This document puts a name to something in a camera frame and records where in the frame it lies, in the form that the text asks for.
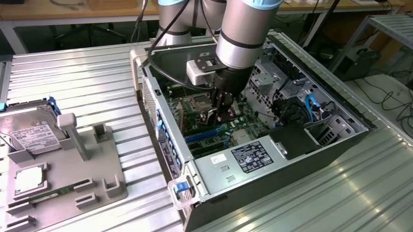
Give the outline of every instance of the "circuit board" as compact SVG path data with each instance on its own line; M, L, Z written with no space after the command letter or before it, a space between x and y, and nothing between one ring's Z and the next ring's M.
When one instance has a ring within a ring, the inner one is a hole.
M238 103L242 109L238 117L212 126L199 122L199 111L210 107L204 93L168 98L167 101L191 154L196 159L239 145L240 141L254 140L259 133L267 130L246 102ZM244 135L243 140L234 137L235 134L240 134L239 132Z

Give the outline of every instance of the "hard drive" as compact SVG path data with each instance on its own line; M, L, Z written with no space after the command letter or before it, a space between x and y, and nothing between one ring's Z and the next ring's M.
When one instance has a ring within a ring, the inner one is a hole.
M59 140L68 138L56 126L60 111L55 100L39 100L9 105L0 113L0 136L10 151L26 149L32 155L60 148Z

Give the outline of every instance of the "blue ram slot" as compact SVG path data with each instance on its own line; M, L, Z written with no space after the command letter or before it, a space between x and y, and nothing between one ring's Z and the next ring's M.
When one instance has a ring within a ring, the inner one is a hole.
M220 132L220 127L208 131L208 132L204 132L202 134L196 134L196 135L186 138L186 143L191 143L191 142L199 141L204 138L212 137L212 136L218 135L219 132Z

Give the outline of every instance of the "metal rack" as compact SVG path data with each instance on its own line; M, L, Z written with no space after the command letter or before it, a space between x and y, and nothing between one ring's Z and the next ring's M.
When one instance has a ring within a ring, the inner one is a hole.
M393 39L398 40L406 47L413 49L413 17L406 14L395 14L395 15L371 15L367 16L357 31L354 32L353 37L350 38L346 46L343 47L342 52L334 59L329 70L331 72L335 71L339 66L350 48L354 46L359 36L362 35L367 26L373 26L377 30L386 33L391 36Z

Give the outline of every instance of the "metal workbench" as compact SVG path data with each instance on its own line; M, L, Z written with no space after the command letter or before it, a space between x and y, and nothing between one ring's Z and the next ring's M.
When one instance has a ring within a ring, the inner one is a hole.
M339 55L335 57L330 71L334 72L339 66L349 50L357 43L367 26L373 26L378 31L386 33L393 39L399 41L406 47L413 50L413 17L406 14L395 15L370 15L366 16L361 22L354 35L351 36L346 46L343 47Z
M282 34L275 35L377 125L333 164L198 231L413 231L411 139ZM112 126L128 197L43 231L182 231L133 98L129 44L14 56L8 103L56 98L77 129ZM6 163L1 147L0 188ZM0 192L4 203L4 190Z

